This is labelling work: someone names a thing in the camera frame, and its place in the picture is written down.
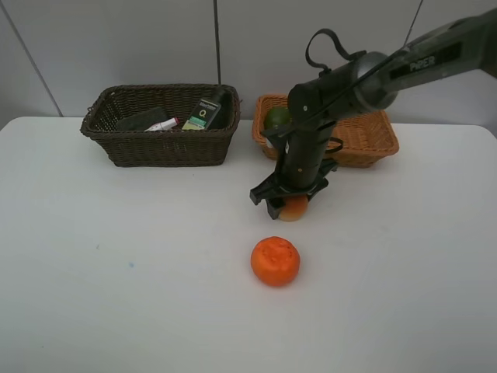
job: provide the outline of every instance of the orange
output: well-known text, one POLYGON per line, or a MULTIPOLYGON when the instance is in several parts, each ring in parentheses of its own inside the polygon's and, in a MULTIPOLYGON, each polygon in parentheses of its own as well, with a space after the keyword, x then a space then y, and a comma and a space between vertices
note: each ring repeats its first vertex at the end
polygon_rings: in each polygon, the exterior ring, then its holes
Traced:
POLYGON ((285 197, 283 201, 285 202, 285 207, 283 207, 279 216, 279 219, 282 221, 296 221, 308 209, 309 200, 307 194, 285 197))
POLYGON ((283 286, 297 276, 301 256, 286 239, 269 237, 255 245, 250 264, 254 274, 264 284, 283 286))

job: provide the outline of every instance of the dark wicker basket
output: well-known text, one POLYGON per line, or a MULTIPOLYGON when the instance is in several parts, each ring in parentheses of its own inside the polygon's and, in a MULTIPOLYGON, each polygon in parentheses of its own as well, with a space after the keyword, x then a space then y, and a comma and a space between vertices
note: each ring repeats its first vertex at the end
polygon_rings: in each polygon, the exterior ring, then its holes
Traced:
POLYGON ((240 120, 240 100, 233 87, 222 103, 228 110, 218 115, 227 125, 220 130, 183 131, 201 98, 208 98, 216 85, 120 85, 102 92, 89 108, 81 132, 98 142, 119 167, 183 167, 220 165, 240 120), (169 131, 117 131, 117 121, 162 106, 180 125, 169 131))

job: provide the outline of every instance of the lime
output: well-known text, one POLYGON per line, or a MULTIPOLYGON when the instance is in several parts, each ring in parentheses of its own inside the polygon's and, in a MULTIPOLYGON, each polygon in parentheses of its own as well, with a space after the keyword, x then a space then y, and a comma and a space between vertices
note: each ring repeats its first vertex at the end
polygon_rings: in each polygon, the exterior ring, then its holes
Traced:
POLYGON ((275 106, 272 108, 264 118, 264 128, 269 130, 271 128, 278 128, 289 124, 291 121, 290 111, 283 106, 275 106))

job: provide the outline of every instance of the white wall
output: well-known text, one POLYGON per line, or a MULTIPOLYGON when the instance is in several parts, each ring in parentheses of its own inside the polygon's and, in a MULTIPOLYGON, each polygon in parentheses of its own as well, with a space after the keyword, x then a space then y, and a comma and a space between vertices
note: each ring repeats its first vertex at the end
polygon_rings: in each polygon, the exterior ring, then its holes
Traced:
POLYGON ((65 116, 112 85, 216 82, 206 0, 3 0, 65 116))
MULTIPOLYGON (((496 0, 426 0, 411 40, 455 19, 497 7, 496 0)), ((497 80, 470 71, 399 93, 391 119, 407 123, 478 124, 497 134, 497 80)))
MULTIPOLYGON (((2 0, 65 116, 82 116, 119 84, 217 81, 211 0, 2 0)), ((223 82, 253 116, 258 96, 288 92, 316 76, 304 49, 319 28, 334 29, 349 51, 392 52, 419 0, 218 0, 223 82)), ((497 6, 497 0, 426 0, 412 38, 497 6)), ((24 51, 0 18, 0 127, 22 115, 57 115, 24 51)), ((326 37, 311 49, 331 67, 344 63, 326 37)), ((473 71, 400 92, 391 119, 479 124, 497 134, 497 80, 473 71)))
POLYGON ((57 116, 57 110, 0 9, 0 129, 29 115, 57 116))
MULTIPOLYGON (((252 118, 258 96, 287 93, 318 77, 304 52, 321 28, 337 32, 344 47, 393 52, 404 42, 418 0, 218 0, 223 82, 243 98, 242 116, 252 118)), ((331 68, 344 61, 332 41, 317 37, 315 61, 331 68)))

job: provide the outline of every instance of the wicker basket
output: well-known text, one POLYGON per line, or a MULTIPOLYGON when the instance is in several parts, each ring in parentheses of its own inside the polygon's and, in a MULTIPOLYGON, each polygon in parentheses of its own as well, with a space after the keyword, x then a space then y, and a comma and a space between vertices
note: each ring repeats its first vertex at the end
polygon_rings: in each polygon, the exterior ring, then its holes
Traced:
MULTIPOLYGON (((261 131, 264 131, 264 118, 275 106, 287 106, 287 96, 259 97, 252 126, 253 139, 262 147, 264 154, 271 159, 277 159, 278 152, 267 146, 266 138, 261 135, 261 131)), ((343 149, 325 157, 334 158, 341 166, 370 167, 387 155, 398 152, 398 140, 384 111, 341 120, 336 125, 333 136, 343 140, 343 149)), ((330 141, 328 149, 338 145, 330 141)))
POLYGON ((208 84, 121 85, 102 92, 83 120, 81 132, 98 142, 116 166, 183 167, 220 165, 240 120, 240 100, 233 87, 223 85, 229 98, 222 103, 220 130, 183 131, 195 105, 217 88, 208 84), (117 121, 157 106, 179 126, 169 131, 116 131, 117 121))

